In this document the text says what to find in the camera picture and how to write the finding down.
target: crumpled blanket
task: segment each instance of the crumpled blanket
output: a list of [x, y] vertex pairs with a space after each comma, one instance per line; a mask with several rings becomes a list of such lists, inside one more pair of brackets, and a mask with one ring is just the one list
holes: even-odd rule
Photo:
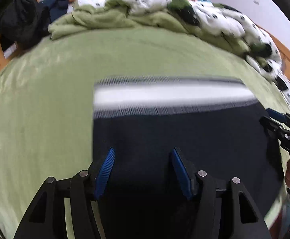
[[146, 25], [192, 34], [243, 57], [268, 81], [281, 70], [281, 55], [268, 33], [243, 13], [209, 1], [76, 0], [73, 8], [49, 25], [53, 40], [88, 29]]

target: green bed sheet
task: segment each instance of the green bed sheet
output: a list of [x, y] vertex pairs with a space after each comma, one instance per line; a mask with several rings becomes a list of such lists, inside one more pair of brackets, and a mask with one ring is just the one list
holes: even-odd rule
[[[264, 107], [289, 112], [276, 86], [248, 63], [194, 36], [137, 27], [47, 37], [0, 73], [0, 227], [7, 239], [48, 176], [69, 178], [90, 165], [93, 85], [113, 75], [237, 77]], [[285, 168], [288, 154], [281, 154]], [[265, 217], [268, 226], [284, 192]], [[69, 201], [66, 220], [73, 239]]]

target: black garment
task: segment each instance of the black garment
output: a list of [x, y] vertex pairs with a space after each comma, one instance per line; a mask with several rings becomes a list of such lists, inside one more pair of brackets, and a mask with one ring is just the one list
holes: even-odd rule
[[54, 22], [66, 14], [69, 0], [43, 0], [41, 3], [48, 7], [51, 22]]
[[171, 227], [188, 231], [194, 206], [182, 195], [171, 166], [174, 147], [214, 178], [239, 177], [264, 216], [283, 182], [281, 155], [277, 139], [267, 137], [259, 123], [268, 115], [264, 107], [257, 100], [245, 102], [128, 109], [123, 102], [119, 110], [94, 105], [93, 159], [115, 150], [98, 200], [106, 238], [175, 238]]
[[37, 0], [14, 0], [0, 17], [0, 33], [28, 49], [49, 35], [49, 23], [47, 7]]

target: navy blue cloth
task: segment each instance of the navy blue cloth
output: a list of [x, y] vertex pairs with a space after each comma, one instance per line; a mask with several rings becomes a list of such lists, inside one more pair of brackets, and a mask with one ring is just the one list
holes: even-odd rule
[[56, 19], [66, 14], [69, 0], [43, 0], [41, 3], [49, 8], [50, 20], [54, 22]]

